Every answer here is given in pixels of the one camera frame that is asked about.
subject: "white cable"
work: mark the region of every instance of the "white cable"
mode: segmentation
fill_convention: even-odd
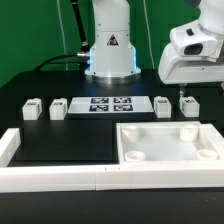
[[[155,69],[155,63],[154,63],[154,58],[153,58],[153,54],[152,54],[152,40],[151,40],[151,32],[150,32],[150,27],[149,27],[149,18],[148,18],[148,14],[147,14],[147,7],[146,7],[145,0],[143,0],[143,5],[144,5],[145,20],[146,20],[146,26],[147,26],[147,32],[148,32],[149,53],[150,53],[150,57],[152,60],[152,68]]]
[[[61,16],[61,2],[60,2],[60,0],[57,0],[57,8],[58,8],[58,18],[59,18],[59,22],[60,22],[64,54],[67,54],[65,31],[64,31],[64,26],[63,26],[63,21],[62,21],[62,16]]]

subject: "black cable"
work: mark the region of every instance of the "black cable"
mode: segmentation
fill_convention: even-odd
[[[66,54],[66,55],[60,55],[60,56],[56,56],[53,58],[49,58],[46,61],[44,61],[43,63],[41,63],[40,65],[38,65],[33,71],[39,72],[46,64],[48,64],[52,61],[56,61],[56,60],[64,59],[64,58],[73,58],[73,57],[77,57],[77,54]]]
[[[38,68],[38,70],[34,70],[35,72],[40,72],[40,70],[45,67],[46,65],[61,65],[61,64],[87,64],[87,61],[69,61],[69,62],[48,62],[46,64],[42,64],[41,67]]]
[[[70,0],[70,2],[72,4],[72,8],[73,8],[75,18],[76,18],[76,23],[78,26],[79,36],[80,36],[80,39],[82,42],[81,49],[82,49],[82,51],[87,52],[90,50],[90,47],[89,47],[89,44],[86,39],[86,34],[85,34],[85,30],[84,30],[83,23],[82,23],[82,17],[81,17],[80,10],[79,10],[78,0]]]

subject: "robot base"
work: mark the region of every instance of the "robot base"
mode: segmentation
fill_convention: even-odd
[[[141,70],[139,69],[139,71],[137,71],[135,74],[124,76],[124,77],[102,77],[102,76],[85,74],[84,78],[87,81],[108,84],[108,85],[127,84],[127,83],[132,83],[132,82],[136,82],[140,80]]]

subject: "warning label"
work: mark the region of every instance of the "warning label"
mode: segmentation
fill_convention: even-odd
[[[111,36],[110,40],[107,43],[108,46],[118,46],[117,39],[114,35]]]

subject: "small white block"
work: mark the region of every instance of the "small white block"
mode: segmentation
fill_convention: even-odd
[[[27,100],[23,106],[24,120],[37,120],[42,112],[41,99],[35,98]]]
[[[154,111],[158,118],[171,118],[171,104],[167,97],[154,98]]]
[[[21,143],[18,128],[10,128],[0,139],[0,167],[7,167]]]
[[[185,117],[199,117],[200,104],[194,97],[180,98],[180,110]]]
[[[50,108],[50,119],[51,120],[64,120],[65,115],[68,112],[68,102],[66,99],[54,100]]]

